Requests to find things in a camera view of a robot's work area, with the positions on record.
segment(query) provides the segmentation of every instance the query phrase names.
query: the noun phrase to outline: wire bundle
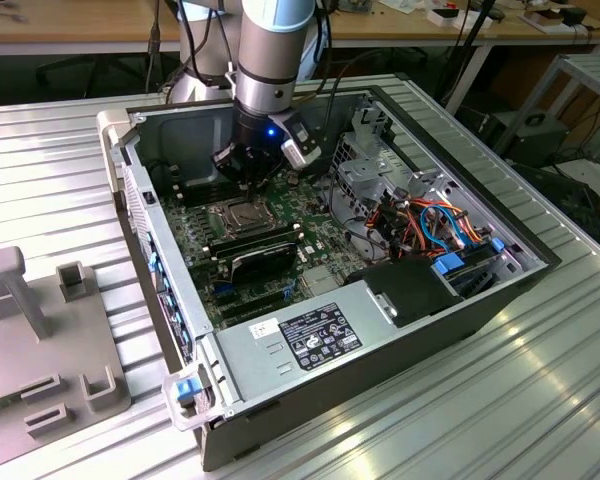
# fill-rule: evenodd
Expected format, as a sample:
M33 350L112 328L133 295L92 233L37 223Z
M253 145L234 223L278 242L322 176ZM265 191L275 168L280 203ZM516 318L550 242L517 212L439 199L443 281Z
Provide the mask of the wire bundle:
M412 254L435 257L442 253L460 250L464 246L478 244L482 241L480 235L471 226L466 212L448 202L415 198L404 208L396 209L394 213L396 216L407 221L407 226L400 239L398 258L404 255L405 249ZM365 226L367 228L375 228L380 214L381 207L378 207L370 215ZM440 224L448 225L455 235L458 241L455 248L436 237L436 229Z

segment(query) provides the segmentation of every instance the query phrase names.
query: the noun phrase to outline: wooden desk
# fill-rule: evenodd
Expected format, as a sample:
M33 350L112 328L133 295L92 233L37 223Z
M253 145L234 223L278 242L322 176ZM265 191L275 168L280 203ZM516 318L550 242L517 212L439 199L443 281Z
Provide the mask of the wooden desk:
M545 34L520 19L520 10L501 8L506 18L493 22L490 28L478 35L475 45L497 43L498 45L560 45L600 43L600 31L593 32L591 39L580 33ZM426 18L422 10L406 15L377 3L373 13L360 15L334 13L331 18L334 45L337 47L369 46L447 46L453 45L459 30L455 27L438 27Z
M15 1L28 22L0 17L0 55L147 51L153 0ZM164 4L160 12L162 51L178 51L178 24Z
M0 18L0 55L145 52L153 23L153 0L16 0L26 24ZM455 113L482 68L491 48L499 45L593 44L600 53L600 31L551 34L536 30L505 9L502 23L481 33L467 69L447 104ZM423 11L409 15L376 3L373 13L332 15L334 47L451 46L458 36L453 27L441 28ZM179 29L163 5L160 15L163 52L178 51Z

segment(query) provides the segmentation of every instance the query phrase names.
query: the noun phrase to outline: aluminum table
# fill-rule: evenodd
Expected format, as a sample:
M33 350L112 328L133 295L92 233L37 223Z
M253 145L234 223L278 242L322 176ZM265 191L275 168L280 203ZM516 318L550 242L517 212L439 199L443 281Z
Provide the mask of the aluminum table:
M600 247L413 83L376 84L562 258L473 337L212 473L170 425L166 367L116 221L95 129L126 97L0 108L0 244L27 276L96 269L134 404L0 466L4 478L600 477ZM430 164L404 136L396 142Z

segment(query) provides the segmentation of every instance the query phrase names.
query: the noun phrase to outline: motherboard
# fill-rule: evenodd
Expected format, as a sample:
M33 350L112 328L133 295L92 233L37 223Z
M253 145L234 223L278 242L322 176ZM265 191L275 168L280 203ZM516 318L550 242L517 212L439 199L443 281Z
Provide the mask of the motherboard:
M220 201L213 193L197 205L182 195L162 200L216 328L335 290L368 265L330 216L320 179L283 170L249 200L233 185L223 188Z

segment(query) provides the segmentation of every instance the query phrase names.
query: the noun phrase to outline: desk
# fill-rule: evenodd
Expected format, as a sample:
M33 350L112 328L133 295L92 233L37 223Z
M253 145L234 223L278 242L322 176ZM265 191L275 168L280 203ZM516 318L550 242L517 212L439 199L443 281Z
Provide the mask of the desk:
M153 22L153 0L19 0L28 24L0 19L0 55L144 52ZM519 10L504 9L507 17L476 39L478 47L447 104L455 114L489 52L501 45L595 45L600 31L587 35L545 34L521 20ZM423 11L405 15L376 3L372 14L332 15L336 48L452 46L458 30L441 28ZM178 51L179 29L167 8L161 8L162 51Z
M153 0L15 0L29 20L0 18L0 55L146 52ZM180 49L178 23L160 8L161 50Z
M171 426L162 400L166 366L95 128L101 110L161 99L0 107L0 241L20 246L30 278L75 260L95 269L134 399L126 412L0 466L0 480L600 473L600 247L413 83L386 75L342 86L364 85L415 116L563 263L474 336L205 475L193 434ZM404 134L394 141L414 146ZM431 166L426 155L412 160ZM32 218L42 226L35 234Z

